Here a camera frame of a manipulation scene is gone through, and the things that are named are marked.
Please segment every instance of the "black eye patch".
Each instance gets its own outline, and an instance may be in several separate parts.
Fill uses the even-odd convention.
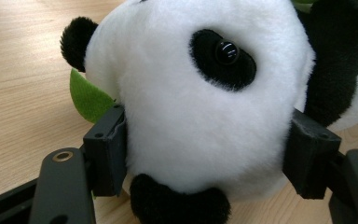
[[[228,91],[240,91],[255,79],[254,59],[212,30],[193,34],[190,54],[205,80]]]

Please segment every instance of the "wooden table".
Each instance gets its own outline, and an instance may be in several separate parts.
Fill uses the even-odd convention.
[[[72,104],[60,36],[72,18],[101,21],[121,2],[0,0],[0,194],[36,178],[49,152],[81,146],[91,124]],[[343,151],[358,147],[358,126],[339,134]],[[329,195],[304,201],[288,185],[269,200],[233,204],[230,223],[331,223]],[[98,223],[138,223],[126,195],[95,207]]]

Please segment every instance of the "black fur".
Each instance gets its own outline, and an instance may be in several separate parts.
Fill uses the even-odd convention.
[[[61,37],[61,52],[63,58],[80,72],[86,72],[84,57],[98,24],[89,18],[78,17],[64,29]]]
[[[148,175],[131,183],[131,208],[143,224],[223,224],[230,204],[219,189],[195,194],[177,193]]]
[[[358,0],[322,0],[299,17],[316,52],[305,113],[324,126],[351,106],[358,76]]]
[[[193,34],[190,48],[194,64],[205,80],[228,91],[240,91],[255,79],[256,64],[244,50],[239,49],[238,60],[231,64],[219,62],[216,47],[223,37],[211,30]]]

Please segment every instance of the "stuffed panda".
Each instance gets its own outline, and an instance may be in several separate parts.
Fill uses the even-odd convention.
[[[76,18],[62,55],[125,106],[142,223],[226,223],[286,178],[293,112],[358,122],[358,1],[127,0]]]

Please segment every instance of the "light wood surface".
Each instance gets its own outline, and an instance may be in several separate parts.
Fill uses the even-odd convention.
[[[121,2],[0,0],[0,194],[36,178],[49,152],[81,146],[91,124],[73,107],[60,36],[72,18],[101,21]],[[343,151],[358,148],[358,125],[339,134]],[[269,200],[234,203],[230,223],[331,223],[329,195],[304,201],[287,185]],[[98,223],[138,223],[126,195],[95,208]]]

